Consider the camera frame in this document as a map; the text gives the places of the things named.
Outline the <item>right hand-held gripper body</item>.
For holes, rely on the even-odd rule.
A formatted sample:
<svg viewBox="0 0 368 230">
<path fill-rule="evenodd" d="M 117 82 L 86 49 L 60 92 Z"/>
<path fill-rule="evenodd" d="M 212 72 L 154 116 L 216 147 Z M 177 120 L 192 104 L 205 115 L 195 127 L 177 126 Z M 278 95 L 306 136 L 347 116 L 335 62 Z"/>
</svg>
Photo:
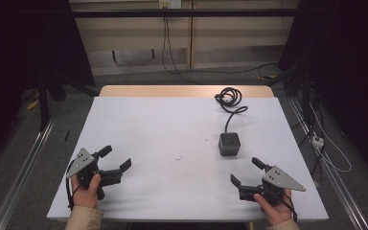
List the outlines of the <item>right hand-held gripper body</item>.
<svg viewBox="0 0 368 230">
<path fill-rule="evenodd" d="M 254 194 L 261 195 L 270 205 L 279 205 L 283 200 L 285 189 L 305 192 L 306 188 L 284 172 L 278 166 L 261 165 L 264 170 L 262 184 L 258 186 L 245 186 L 238 182 L 240 200 L 255 202 Z"/>
</svg>

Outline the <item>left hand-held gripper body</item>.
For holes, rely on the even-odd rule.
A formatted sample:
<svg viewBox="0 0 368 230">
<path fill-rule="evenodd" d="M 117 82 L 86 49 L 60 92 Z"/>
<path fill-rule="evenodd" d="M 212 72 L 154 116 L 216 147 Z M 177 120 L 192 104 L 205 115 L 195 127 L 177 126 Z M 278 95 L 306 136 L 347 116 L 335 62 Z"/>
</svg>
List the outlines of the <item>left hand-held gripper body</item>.
<svg viewBox="0 0 368 230">
<path fill-rule="evenodd" d="M 67 179 L 75 174 L 80 185 L 85 189 L 88 188 L 92 177 L 98 173 L 101 176 L 101 182 L 97 190 L 98 200 L 102 200 L 105 197 L 104 187 L 119 184 L 123 175 L 119 170 L 120 167 L 110 171 L 100 170 L 98 166 L 100 158 L 97 152 L 89 153 L 85 148 L 82 148 L 66 173 Z"/>
</svg>

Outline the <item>person's right hand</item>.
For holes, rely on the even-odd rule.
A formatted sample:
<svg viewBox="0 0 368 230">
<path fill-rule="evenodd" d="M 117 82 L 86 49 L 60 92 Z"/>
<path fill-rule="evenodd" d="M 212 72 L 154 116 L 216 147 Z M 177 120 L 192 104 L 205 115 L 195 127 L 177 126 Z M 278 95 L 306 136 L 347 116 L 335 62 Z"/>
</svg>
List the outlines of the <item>person's right hand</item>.
<svg viewBox="0 0 368 230">
<path fill-rule="evenodd" d="M 271 206 L 260 194 L 254 194 L 254 198 L 264 210 L 269 226 L 275 226 L 292 219 L 292 211 L 285 204 Z"/>
</svg>

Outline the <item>person's left hand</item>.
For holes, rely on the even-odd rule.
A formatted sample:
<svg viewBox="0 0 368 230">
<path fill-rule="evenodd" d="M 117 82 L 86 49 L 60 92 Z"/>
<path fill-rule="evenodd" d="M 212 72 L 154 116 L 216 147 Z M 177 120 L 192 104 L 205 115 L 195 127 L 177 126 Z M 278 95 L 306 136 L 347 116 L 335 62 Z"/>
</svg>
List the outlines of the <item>person's left hand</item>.
<svg viewBox="0 0 368 230">
<path fill-rule="evenodd" d="M 83 188 L 78 181 L 78 178 L 73 175 L 71 178 L 73 201 L 75 206 L 97 209 L 98 208 L 98 196 L 97 190 L 101 182 L 101 176 L 95 174 L 87 189 Z"/>
</svg>

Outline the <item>black cube power adapter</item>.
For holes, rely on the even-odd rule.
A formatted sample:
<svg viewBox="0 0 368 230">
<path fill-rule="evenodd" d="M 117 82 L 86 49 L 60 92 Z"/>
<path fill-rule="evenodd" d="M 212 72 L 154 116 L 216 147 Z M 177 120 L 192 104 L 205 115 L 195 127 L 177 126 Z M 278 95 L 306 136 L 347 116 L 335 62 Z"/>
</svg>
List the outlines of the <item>black cube power adapter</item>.
<svg viewBox="0 0 368 230">
<path fill-rule="evenodd" d="M 236 132 L 222 133 L 218 141 L 221 156 L 235 156 L 241 147 L 239 135 Z"/>
</svg>

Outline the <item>white floor power strip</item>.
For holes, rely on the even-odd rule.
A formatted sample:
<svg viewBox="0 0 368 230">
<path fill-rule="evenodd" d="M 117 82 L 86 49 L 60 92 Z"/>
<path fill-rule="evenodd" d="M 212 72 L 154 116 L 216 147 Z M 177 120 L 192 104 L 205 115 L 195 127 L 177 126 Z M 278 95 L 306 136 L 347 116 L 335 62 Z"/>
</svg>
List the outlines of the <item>white floor power strip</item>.
<svg viewBox="0 0 368 230">
<path fill-rule="evenodd" d="M 324 139 L 318 136 L 311 137 L 312 145 L 317 149 L 322 149 L 324 147 Z"/>
</svg>

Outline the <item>white table mat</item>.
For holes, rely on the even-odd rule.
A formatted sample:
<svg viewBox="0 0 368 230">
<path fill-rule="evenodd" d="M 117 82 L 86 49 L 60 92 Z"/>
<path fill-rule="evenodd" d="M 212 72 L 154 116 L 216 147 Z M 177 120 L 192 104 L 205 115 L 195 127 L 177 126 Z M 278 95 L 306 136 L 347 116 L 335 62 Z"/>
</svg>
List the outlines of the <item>white table mat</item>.
<svg viewBox="0 0 368 230">
<path fill-rule="evenodd" d="M 212 98 L 99 97 L 77 147 L 95 152 L 110 145 L 102 170 L 131 159 L 119 185 L 105 188 L 100 207 L 107 220 L 246 222 L 263 219 L 258 204 L 239 198 L 230 181 L 257 186 L 257 157 L 276 165 L 306 191 L 292 195 L 301 221 L 328 214 L 313 184 L 279 101 L 244 98 L 247 111 L 230 116 Z M 236 132 L 241 147 L 221 156 L 219 137 Z"/>
</svg>

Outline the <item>black metal stand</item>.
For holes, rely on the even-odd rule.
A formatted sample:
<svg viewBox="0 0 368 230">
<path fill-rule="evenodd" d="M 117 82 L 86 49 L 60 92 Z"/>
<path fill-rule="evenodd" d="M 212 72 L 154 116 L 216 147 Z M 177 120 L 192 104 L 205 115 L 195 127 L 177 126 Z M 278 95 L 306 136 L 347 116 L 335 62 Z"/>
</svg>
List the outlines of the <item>black metal stand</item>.
<svg viewBox="0 0 368 230">
<path fill-rule="evenodd" d="M 43 131 L 50 121 L 48 95 L 54 101 L 63 101 L 66 93 L 58 80 L 41 75 L 37 81 L 38 100 L 40 106 L 40 131 Z"/>
</svg>

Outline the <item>wooden table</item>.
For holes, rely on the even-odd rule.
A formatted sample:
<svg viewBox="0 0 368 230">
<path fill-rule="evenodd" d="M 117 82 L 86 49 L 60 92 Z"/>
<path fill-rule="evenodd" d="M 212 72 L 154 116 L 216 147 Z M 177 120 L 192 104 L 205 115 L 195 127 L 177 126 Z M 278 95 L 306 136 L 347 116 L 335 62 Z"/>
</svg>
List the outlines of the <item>wooden table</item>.
<svg viewBox="0 0 368 230">
<path fill-rule="evenodd" d="M 213 98 L 226 85 L 106 85 L 101 97 L 196 97 Z M 264 85 L 232 85 L 245 98 L 273 98 L 270 87 Z"/>
</svg>

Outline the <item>dark curtain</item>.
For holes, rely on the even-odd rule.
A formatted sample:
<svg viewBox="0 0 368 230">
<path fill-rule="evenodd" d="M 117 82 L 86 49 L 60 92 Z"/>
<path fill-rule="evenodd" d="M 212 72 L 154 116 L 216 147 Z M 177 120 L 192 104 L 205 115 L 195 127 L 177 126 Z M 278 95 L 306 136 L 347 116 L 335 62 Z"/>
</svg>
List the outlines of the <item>dark curtain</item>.
<svg viewBox="0 0 368 230">
<path fill-rule="evenodd" d="M 0 146 L 24 91 L 94 83 L 70 0 L 0 0 Z"/>
<path fill-rule="evenodd" d="M 368 164 L 368 0 L 299 0 L 278 67 L 308 72 Z"/>
</svg>

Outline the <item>aluminium floor rail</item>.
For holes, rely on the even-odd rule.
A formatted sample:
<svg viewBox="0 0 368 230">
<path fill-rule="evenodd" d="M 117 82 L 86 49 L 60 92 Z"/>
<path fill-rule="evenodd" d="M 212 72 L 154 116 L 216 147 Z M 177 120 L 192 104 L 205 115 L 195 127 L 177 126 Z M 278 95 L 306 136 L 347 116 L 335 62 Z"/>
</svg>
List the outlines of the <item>aluminium floor rail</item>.
<svg viewBox="0 0 368 230">
<path fill-rule="evenodd" d="M 297 99 L 289 99 L 290 106 L 300 123 L 300 127 L 304 130 L 308 136 L 307 140 L 311 143 L 310 133 L 314 134 L 315 131 L 309 127 L 307 121 L 303 118 L 302 106 L 299 104 Z M 355 230 L 368 230 L 368 223 L 362 214 L 357 202 L 349 192 L 345 183 L 343 182 L 340 171 L 335 167 L 332 160 L 329 158 L 328 153 L 325 149 L 319 149 L 311 144 L 315 157 L 319 160 L 319 165 L 322 167 L 323 172 L 330 179 L 333 189 L 336 192 L 337 197 L 341 201 L 341 204 L 348 215 L 351 223 Z"/>
<path fill-rule="evenodd" d="M 38 132 L 31 150 L 28 153 L 20 172 L 11 185 L 11 188 L 0 205 L 0 230 L 6 230 L 8 223 L 12 217 L 14 209 L 26 187 L 26 184 L 32 174 L 35 164 L 49 138 L 56 117 L 49 120 L 48 124 Z"/>
</svg>

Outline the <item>black horizontal frame bar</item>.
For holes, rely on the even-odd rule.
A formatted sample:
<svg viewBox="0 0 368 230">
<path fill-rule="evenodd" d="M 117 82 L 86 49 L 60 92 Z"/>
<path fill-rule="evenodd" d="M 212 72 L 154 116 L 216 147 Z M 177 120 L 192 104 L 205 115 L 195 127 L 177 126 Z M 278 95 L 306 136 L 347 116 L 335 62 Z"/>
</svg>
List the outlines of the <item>black horizontal frame bar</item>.
<svg viewBox="0 0 368 230">
<path fill-rule="evenodd" d="M 73 11 L 77 18 L 108 17 L 282 17 L 295 16 L 301 11 L 296 9 L 256 9 L 256 10 L 218 10 L 218 9 L 186 9 L 186 10 L 80 10 Z"/>
</svg>

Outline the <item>white wall socket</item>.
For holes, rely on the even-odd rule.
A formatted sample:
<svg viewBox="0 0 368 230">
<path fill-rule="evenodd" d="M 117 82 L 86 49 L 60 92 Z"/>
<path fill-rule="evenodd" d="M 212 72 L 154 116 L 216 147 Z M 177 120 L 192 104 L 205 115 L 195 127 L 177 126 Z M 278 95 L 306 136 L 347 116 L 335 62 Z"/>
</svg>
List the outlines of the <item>white wall socket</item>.
<svg viewBox="0 0 368 230">
<path fill-rule="evenodd" d="M 181 0 L 158 0 L 160 9 L 178 10 L 182 8 Z"/>
</svg>

